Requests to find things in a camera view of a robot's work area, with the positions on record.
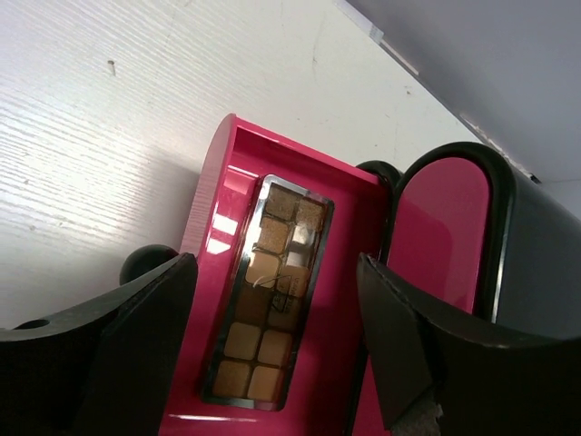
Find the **pink drawer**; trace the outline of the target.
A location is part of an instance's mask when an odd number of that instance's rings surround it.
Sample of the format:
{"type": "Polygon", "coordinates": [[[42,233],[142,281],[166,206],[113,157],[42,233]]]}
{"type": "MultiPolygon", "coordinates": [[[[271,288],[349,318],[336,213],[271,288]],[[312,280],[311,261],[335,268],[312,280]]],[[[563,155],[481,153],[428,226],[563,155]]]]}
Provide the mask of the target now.
{"type": "Polygon", "coordinates": [[[389,189],[380,260],[420,290],[472,312],[490,201],[484,172],[460,157],[416,172],[401,173],[379,160],[359,168],[389,189]]]}
{"type": "Polygon", "coordinates": [[[198,278],[161,435],[344,435],[362,378],[356,268],[396,170],[350,165],[230,114],[181,248],[198,278]]]}

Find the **brown eyeshadow palette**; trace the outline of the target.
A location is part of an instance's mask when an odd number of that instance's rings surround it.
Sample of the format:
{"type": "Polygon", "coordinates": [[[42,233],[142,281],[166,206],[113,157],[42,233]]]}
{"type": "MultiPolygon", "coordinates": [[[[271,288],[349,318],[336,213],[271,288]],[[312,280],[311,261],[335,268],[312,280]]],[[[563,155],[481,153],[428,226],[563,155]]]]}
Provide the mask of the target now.
{"type": "Polygon", "coordinates": [[[201,396],[279,411],[286,402],[334,214],[331,199],[268,174],[241,233],[201,396]]]}

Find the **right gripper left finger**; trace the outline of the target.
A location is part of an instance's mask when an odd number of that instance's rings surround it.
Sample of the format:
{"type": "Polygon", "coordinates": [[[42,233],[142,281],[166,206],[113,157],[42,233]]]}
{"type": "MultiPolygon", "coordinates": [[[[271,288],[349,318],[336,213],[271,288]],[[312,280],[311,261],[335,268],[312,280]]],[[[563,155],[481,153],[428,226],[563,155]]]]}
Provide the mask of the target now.
{"type": "Polygon", "coordinates": [[[92,300],[1,331],[4,435],[155,435],[198,276],[180,254],[92,300]]]}

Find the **black drawer organizer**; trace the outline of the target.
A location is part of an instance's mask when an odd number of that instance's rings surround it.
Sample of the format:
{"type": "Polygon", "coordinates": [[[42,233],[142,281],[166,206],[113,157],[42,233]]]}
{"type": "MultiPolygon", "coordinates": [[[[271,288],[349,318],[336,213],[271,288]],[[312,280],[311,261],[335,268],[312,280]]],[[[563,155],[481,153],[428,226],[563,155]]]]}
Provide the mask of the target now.
{"type": "Polygon", "coordinates": [[[468,313],[530,334],[560,340],[578,337],[579,220],[483,144],[440,146],[406,172],[444,157],[475,163],[489,185],[478,290],[474,309],[468,313]]]}

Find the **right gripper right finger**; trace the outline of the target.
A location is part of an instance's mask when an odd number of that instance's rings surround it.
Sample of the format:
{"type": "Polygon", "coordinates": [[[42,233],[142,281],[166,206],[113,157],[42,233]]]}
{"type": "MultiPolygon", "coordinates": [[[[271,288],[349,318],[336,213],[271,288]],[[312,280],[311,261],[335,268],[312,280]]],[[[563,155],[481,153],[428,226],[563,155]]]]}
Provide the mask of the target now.
{"type": "Polygon", "coordinates": [[[359,307],[394,435],[577,435],[580,341],[483,321],[363,254],[359,307]]]}

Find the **pink top drawer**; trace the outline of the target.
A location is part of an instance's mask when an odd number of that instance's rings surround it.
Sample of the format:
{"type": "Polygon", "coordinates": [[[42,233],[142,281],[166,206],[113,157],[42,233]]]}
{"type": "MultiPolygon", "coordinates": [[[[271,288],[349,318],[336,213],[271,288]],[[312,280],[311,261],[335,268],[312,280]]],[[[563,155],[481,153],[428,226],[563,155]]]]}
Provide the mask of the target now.
{"type": "Polygon", "coordinates": [[[416,172],[401,173],[379,160],[359,168],[389,189],[380,260],[420,290],[472,312],[490,201],[484,172],[460,157],[416,172]]]}

